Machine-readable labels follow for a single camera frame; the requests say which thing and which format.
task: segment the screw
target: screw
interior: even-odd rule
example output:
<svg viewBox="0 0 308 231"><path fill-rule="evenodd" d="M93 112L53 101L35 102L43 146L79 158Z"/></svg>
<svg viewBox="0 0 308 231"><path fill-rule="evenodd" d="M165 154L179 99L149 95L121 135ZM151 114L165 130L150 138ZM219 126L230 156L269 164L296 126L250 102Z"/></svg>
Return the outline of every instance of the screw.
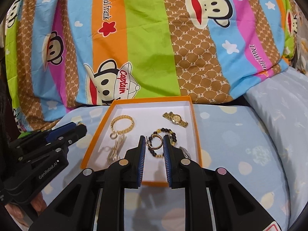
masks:
<svg viewBox="0 0 308 231"><path fill-rule="evenodd" d="M89 176L90 174L92 174L92 170L89 169L89 168L86 168L84 171L82 171L82 173L83 173L85 176Z"/></svg>
<svg viewBox="0 0 308 231"><path fill-rule="evenodd" d="M183 165L189 165L189 164L190 164L190 160L188 160L188 159L182 159L182 160L181 160L181 163L182 163Z"/></svg>
<svg viewBox="0 0 308 231"><path fill-rule="evenodd" d="M227 173L227 170L223 167L220 167L219 169L217 169L217 172L220 175L225 175Z"/></svg>
<svg viewBox="0 0 308 231"><path fill-rule="evenodd" d="M119 161L119 164L120 164L121 166L125 166L125 165L128 164L128 160L122 159L122 160Z"/></svg>

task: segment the blue stripe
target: blue stripe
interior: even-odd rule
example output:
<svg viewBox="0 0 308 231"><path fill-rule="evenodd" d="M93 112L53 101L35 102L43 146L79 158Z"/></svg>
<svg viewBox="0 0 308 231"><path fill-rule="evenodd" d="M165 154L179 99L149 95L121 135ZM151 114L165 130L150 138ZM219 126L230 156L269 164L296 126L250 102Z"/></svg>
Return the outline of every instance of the blue stripe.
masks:
<svg viewBox="0 0 308 231"><path fill-rule="evenodd" d="M285 69L287 69L289 67L289 65L285 62L284 59L280 59L280 61L278 62L278 64L281 67L281 71L284 71Z"/></svg>
<svg viewBox="0 0 308 231"><path fill-rule="evenodd" d="M260 83L261 79L258 76L250 75L247 77L243 77L237 81L234 85L234 88L230 91L230 96L233 99L236 99L246 93L248 89L255 86L256 84Z"/></svg>
<svg viewBox="0 0 308 231"><path fill-rule="evenodd" d="M210 19L208 28L211 38L216 45L217 58L221 65L222 74L231 86L230 92L238 86L243 86L242 90L246 91L250 87L246 84L238 84L238 81L243 77L255 74L257 70L245 56L244 48L246 43L237 27L237 17L233 0L229 1L233 7L233 16L230 19L230 26L228 28L223 28ZM224 44L226 40L231 44L237 44L237 49L240 52L228 54L226 49L222 47L222 44Z"/></svg>
<svg viewBox="0 0 308 231"><path fill-rule="evenodd" d="M259 0L259 1L264 11L264 14L267 18L267 21L270 25L270 28L272 30L275 45L280 53L280 56L282 56L285 47L285 33L281 27L281 11L279 9L279 6L276 0ZM275 5L275 10L269 9L267 7L266 3L268 3L269 1Z"/></svg>
<svg viewBox="0 0 308 231"><path fill-rule="evenodd" d="M44 120L54 121L63 117L66 114L66 109L49 69L44 71L42 46L45 37L51 33L58 0L44 1L46 0L37 0L35 6L32 33L31 77L33 93L41 99ZM48 101L55 101L57 104L54 107L50 107L47 105Z"/></svg>
<svg viewBox="0 0 308 231"><path fill-rule="evenodd" d="M67 2L70 30L77 55L77 69L79 76L79 90L76 101L87 104L86 78L87 72L84 63L93 67L93 44L92 44L92 0L68 0ZM74 24L79 21L82 27Z"/></svg>

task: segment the orange box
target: orange box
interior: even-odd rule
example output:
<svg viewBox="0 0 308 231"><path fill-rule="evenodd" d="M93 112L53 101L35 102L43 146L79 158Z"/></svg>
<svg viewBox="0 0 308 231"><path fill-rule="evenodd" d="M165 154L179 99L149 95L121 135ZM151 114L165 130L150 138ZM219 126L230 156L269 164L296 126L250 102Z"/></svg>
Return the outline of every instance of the orange box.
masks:
<svg viewBox="0 0 308 231"><path fill-rule="evenodd" d="M162 115L173 112L180 115L185 122L186 128L173 124ZM111 121L119 115L129 115L135 121L134 128L125 136L127 137L122 149L119 152L120 158L124 158L128 149L138 145L140 136L149 137L159 128L171 129L177 135L176 147L182 146L189 152L191 159L202 166L201 147L197 130L197 123L190 96L162 97L128 99L114 101L101 123L99 124L89 148L81 162L81 168L90 167L93 170L105 169L109 166L107 156L110 149L114 146L115 140L110 138ZM115 123L115 130L122 130L130 125L130 120L122 119ZM153 146L159 145L158 138L154 138ZM156 151L162 154L163 149ZM167 177L163 158L155 158L146 150L143 185L167 187Z"/></svg>

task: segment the watch face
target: watch face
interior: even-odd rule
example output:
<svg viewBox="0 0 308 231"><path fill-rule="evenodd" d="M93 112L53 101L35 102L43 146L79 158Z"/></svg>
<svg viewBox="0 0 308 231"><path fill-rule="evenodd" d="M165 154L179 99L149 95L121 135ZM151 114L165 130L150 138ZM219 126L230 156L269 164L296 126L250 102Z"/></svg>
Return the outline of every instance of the watch face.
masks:
<svg viewBox="0 0 308 231"><path fill-rule="evenodd" d="M175 122L180 122L182 119L181 119L181 117L180 117L179 115L174 115L174 116L173 116L173 120L174 120Z"/></svg>

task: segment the green stripe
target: green stripe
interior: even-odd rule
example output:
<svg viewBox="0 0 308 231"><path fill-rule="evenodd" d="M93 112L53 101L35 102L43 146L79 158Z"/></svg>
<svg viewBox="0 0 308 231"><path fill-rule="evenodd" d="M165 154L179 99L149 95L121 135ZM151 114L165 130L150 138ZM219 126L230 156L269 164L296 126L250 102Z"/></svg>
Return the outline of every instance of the green stripe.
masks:
<svg viewBox="0 0 308 231"><path fill-rule="evenodd" d="M19 107L19 98L17 91L17 46L16 46L16 35L18 20L15 18L14 24L7 29L7 35L5 38L5 66L7 72L7 83L9 86L10 95L12 98L12 107Z"/></svg>
<svg viewBox="0 0 308 231"><path fill-rule="evenodd" d="M291 4L290 4L289 0L282 0L282 2L283 2L283 6L285 8L285 13L286 13L286 11L288 9L290 11L292 11L292 7L291 7ZM288 55L286 55L284 53L283 56L288 58L288 59L292 59L293 56L294 56L294 38L289 35L287 23L285 24L285 28L284 29L285 29L285 48L288 47L289 50L291 51L291 53L288 54Z"/></svg>
<svg viewBox="0 0 308 231"><path fill-rule="evenodd" d="M179 96L164 0L124 0L128 61L140 85L135 98Z"/></svg>

